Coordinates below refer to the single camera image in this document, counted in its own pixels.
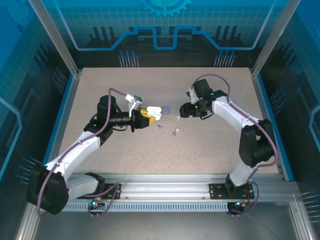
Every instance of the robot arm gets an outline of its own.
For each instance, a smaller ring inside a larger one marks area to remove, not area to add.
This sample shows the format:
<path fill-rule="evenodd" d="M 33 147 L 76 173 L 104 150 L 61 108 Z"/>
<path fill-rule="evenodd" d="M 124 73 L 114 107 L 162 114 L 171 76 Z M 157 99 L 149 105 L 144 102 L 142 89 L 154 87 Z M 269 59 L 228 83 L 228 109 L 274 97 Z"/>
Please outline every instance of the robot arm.
<path fill-rule="evenodd" d="M 69 177 L 92 152 L 106 142 L 112 135 L 114 127 L 130 126 L 131 131 L 134 132 L 135 129 L 143 129 L 150 126 L 161 117 L 157 107 L 148 107 L 151 111 L 140 108 L 142 104 L 140 97 L 127 94 L 126 100 L 129 101 L 129 111 L 127 112 L 120 110 L 115 97 L 111 96 L 110 100 L 110 118 L 104 129 L 103 126 L 105 125 L 108 111 L 108 95 L 100 98 L 97 105 L 97 114 L 85 126 L 84 132 L 81 133 L 80 137 L 64 152 L 66 153 L 64 158 L 61 159 L 64 154 L 62 153 L 45 166 L 35 167 L 30 171 L 26 194 L 28 202 L 37 205 L 40 188 L 49 172 L 53 169 L 54 171 L 44 188 L 40 204 L 42 209 L 53 215 L 61 212 L 68 201 L 86 194 L 102 193 L 105 190 L 105 180 L 97 174 L 90 172 L 80 178 L 71 180 L 69 180 Z"/>
<path fill-rule="evenodd" d="M 274 141 L 272 124 L 267 119 L 259 120 L 250 116 L 232 101 L 228 102 L 227 94 L 221 90 L 213 91 L 205 79 L 194 83 L 189 88 L 187 95 L 190 97 L 191 102 L 181 106 L 180 116 L 182 118 L 193 116 L 204 120 L 211 117 L 212 114 L 217 114 L 240 134 L 239 155 L 241 160 L 235 170 L 227 176 L 225 183 L 225 187 L 231 197 L 237 191 L 237 188 L 247 184 L 248 178 L 259 165 L 268 161 L 274 155 L 266 137 L 249 118 L 259 123 Z"/>

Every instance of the table surface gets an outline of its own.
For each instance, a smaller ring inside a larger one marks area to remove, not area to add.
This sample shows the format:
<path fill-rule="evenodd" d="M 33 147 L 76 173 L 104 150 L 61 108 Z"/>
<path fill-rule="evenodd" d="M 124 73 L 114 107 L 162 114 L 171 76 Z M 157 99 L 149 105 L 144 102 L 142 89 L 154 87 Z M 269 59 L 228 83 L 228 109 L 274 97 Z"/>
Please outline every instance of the table surface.
<path fill-rule="evenodd" d="M 76 169 L 76 173 L 117 174 L 227 174 L 240 161 L 240 135 L 224 119 L 213 115 L 207 120 L 180 118 L 180 106 L 190 99 L 186 92 L 203 74 L 221 75 L 231 86 L 230 99 L 252 116 L 262 119 L 248 68 L 157 67 L 157 68 L 84 68 L 75 94 L 60 152 L 79 137 L 97 104 L 109 88 L 142 97 L 142 107 L 168 106 L 153 125 L 134 133 L 114 131 L 112 136 Z M 227 92 L 223 81 L 207 77 L 210 87 Z M 128 102 L 112 94 L 122 111 Z M 179 134 L 173 136 L 176 128 Z M 278 173 L 276 166 L 260 173 Z"/>

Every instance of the black bracket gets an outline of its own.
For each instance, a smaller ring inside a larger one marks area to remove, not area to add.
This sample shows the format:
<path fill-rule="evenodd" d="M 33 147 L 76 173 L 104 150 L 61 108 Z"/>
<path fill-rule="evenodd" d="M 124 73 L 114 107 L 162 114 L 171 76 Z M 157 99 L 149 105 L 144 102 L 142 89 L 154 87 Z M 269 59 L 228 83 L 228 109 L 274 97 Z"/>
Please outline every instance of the black bracket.
<path fill-rule="evenodd" d="M 210 199 L 211 200 L 247 200 L 248 198 L 249 199 L 255 198 L 252 185 L 245 184 L 238 188 L 241 188 L 241 190 L 237 191 L 237 194 L 234 194 L 233 196 L 229 196 L 224 183 L 209 184 Z"/>
<path fill-rule="evenodd" d="M 106 191 L 108 190 L 109 188 L 111 188 L 112 186 L 114 185 L 114 183 L 105 183 L 104 184 L 104 190 L 103 191 Z M 121 195 L 121 184 L 119 183 L 119 187 L 117 189 L 117 193 L 115 194 L 115 197 L 114 199 L 115 200 L 119 200 L 120 199 L 120 195 Z M 102 199 L 108 199 L 108 200 L 111 200 L 112 199 L 112 196 L 114 195 L 115 193 L 115 190 L 116 190 L 116 187 L 114 187 L 110 192 L 108 192 L 106 195 L 102 196 Z M 81 196 L 81 197 L 78 197 L 78 199 L 93 199 L 93 197 L 87 197 L 87 196 Z"/>

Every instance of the blue printed backdrop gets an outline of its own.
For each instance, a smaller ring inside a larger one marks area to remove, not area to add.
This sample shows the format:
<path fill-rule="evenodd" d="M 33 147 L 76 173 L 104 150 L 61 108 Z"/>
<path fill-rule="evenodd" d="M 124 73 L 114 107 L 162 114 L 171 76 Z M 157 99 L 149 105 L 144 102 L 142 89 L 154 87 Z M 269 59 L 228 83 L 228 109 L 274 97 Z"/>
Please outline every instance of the blue printed backdrop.
<path fill-rule="evenodd" d="M 14 239 L 70 74 L 28 0 L 0 0 L 0 34 L 0 239 Z"/>
<path fill-rule="evenodd" d="M 261 71 L 294 177 L 320 191 L 320 2 L 303 0 Z"/>
<path fill-rule="evenodd" d="M 250 67 L 286 2 L 44 1 L 81 68 L 136 66 L 120 51 L 138 54 L 140 67 Z"/>

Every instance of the purple object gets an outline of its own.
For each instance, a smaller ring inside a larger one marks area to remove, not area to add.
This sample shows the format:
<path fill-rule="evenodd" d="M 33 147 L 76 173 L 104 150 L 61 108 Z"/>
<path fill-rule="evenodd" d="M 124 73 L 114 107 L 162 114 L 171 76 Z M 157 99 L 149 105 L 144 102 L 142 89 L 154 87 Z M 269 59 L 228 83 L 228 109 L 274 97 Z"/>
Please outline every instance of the purple object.
<path fill-rule="evenodd" d="M 170 108 L 169 108 L 168 106 L 163 106 L 163 107 L 161 108 L 161 114 L 167 115 L 167 114 L 169 114 L 169 113 L 170 113 Z"/>

